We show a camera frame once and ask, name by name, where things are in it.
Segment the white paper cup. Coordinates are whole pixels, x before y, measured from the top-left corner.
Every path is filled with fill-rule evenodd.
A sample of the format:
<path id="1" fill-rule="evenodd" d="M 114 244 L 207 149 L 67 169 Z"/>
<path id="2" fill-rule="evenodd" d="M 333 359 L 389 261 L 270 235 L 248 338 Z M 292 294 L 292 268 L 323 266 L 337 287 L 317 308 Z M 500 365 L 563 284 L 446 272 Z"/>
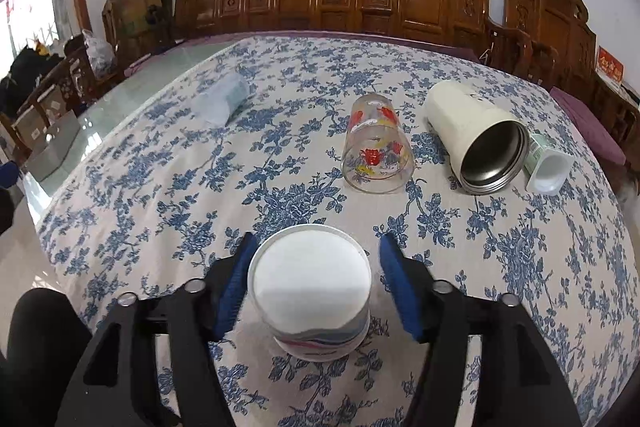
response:
<path id="1" fill-rule="evenodd" d="M 329 225 L 293 225 L 260 244 L 248 297 L 289 355 L 329 362 L 354 351 L 370 325 L 372 273 L 364 249 Z"/>

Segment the small green white cup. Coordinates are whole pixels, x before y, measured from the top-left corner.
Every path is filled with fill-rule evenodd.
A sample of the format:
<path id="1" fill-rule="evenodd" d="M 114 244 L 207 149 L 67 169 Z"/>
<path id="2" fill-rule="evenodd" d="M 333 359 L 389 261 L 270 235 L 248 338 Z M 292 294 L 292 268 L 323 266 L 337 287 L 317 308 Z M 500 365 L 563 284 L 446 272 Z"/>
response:
<path id="1" fill-rule="evenodd" d="M 529 150 L 524 168 L 529 175 L 526 191 L 555 196 L 570 175 L 575 157 L 557 150 L 539 133 L 529 135 Z"/>

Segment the cream steel thermos cup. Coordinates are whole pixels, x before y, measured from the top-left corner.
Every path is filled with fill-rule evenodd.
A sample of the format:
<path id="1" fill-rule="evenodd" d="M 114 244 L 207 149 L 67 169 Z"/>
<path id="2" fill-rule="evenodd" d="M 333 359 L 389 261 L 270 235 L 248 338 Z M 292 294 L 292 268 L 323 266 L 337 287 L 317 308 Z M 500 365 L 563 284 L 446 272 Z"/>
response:
<path id="1" fill-rule="evenodd" d="M 522 170 L 529 133 L 507 110 L 451 80 L 428 91 L 425 110 L 464 191 L 496 193 Z"/>

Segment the glass cup with red print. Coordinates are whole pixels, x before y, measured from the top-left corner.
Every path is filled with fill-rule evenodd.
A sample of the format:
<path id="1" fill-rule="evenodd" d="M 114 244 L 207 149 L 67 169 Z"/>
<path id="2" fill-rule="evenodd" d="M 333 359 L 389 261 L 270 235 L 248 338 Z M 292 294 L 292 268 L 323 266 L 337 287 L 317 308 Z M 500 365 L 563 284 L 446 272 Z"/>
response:
<path id="1" fill-rule="evenodd" d="M 411 178 L 414 159 L 392 102 L 368 93 L 352 104 L 342 159 L 345 181 L 356 190 L 386 194 Z"/>

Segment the frosted plastic cup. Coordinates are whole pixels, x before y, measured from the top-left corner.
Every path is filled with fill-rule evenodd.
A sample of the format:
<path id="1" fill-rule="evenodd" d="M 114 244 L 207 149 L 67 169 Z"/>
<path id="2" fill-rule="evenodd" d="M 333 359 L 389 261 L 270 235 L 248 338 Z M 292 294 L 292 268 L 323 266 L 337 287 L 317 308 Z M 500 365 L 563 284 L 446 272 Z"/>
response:
<path id="1" fill-rule="evenodd" d="M 238 74 L 229 74 L 196 97 L 194 112 L 211 126 L 222 128 L 249 96 L 248 82 Z"/>

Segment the blue floral tablecloth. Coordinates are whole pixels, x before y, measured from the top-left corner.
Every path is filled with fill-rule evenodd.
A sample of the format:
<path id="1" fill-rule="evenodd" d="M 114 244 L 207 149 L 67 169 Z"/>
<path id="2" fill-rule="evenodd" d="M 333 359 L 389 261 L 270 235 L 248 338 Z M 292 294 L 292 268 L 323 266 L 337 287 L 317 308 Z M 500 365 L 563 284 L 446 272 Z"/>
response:
<path id="1" fill-rule="evenodd" d="M 196 97 L 229 74 L 250 96 L 215 128 Z M 428 90 L 465 84 L 575 157 L 558 195 L 473 196 L 426 119 Z M 399 191 L 354 190 L 341 173 L 352 104 L 386 96 L 416 160 Z M 207 57 L 119 124 L 70 175 L 39 222 L 44 253 L 82 321 L 124 291 L 170 293 L 233 251 L 299 223 L 340 229 L 378 257 L 405 253 L 463 294 L 521 298 L 587 426 L 614 404 L 639 358 L 634 248 L 593 153 L 544 89 L 471 62 L 391 44 L 254 37 Z"/>

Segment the wooden chair at left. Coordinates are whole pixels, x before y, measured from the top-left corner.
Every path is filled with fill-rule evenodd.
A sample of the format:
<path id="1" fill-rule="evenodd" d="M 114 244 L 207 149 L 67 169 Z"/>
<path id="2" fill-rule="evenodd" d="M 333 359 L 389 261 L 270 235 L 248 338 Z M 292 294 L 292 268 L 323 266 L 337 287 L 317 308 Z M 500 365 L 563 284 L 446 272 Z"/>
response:
<path id="1" fill-rule="evenodd" d="M 17 54 L 9 74 L 1 79 L 1 136 L 9 138 L 9 153 L 23 162 L 51 122 L 70 110 L 80 115 L 125 79 L 117 65 L 96 75 L 85 41 L 70 39 L 63 57 L 26 46 Z"/>

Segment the purple bench cushion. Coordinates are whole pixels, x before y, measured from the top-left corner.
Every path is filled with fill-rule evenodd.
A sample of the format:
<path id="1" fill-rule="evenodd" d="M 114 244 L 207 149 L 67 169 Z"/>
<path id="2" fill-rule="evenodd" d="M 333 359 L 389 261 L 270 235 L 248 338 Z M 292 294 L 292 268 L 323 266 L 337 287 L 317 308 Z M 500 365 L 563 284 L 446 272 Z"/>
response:
<path id="1" fill-rule="evenodd" d="M 282 37 L 282 38 L 306 38 L 306 39 L 341 39 L 355 40 L 375 43 L 387 43 L 394 46 L 405 46 L 406 48 L 431 51 L 445 54 L 463 60 L 479 63 L 480 59 L 470 48 L 459 48 L 458 46 L 445 46 L 444 44 L 429 43 L 419 40 L 390 37 L 386 35 L 360 34 L 360 32 L 328 31 L 328 30 L 273 30 L 273 31 L 245 31 L 234 32 L 233 34 L 214 35 L 193 39 L 182 39 L 172 48 L 162 53 L 148 54 L 139 60 L 131 63 L 125 70 L 126 78 L 131 77 L 136 72 L 144 69 L 150 64 L 157 62 L 161 56 L 165 56 L 173 50 L 185 50 L 194 46 L 205 46 L 206 44 L 232 44 L 237 41 L 252 37 Z"/>

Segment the red gift box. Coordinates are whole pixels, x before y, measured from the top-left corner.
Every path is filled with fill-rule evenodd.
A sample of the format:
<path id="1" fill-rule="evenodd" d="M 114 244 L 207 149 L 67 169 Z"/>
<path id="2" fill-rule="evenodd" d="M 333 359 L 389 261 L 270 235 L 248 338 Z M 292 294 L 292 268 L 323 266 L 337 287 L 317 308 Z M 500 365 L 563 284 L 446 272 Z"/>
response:
<path id="1" fill-rule="evenodd" d="M 602 46 L 598 46 L 596 69 L 600 75 L 615 84 L 621 84 L 624 77 L 624 65 Z"/>

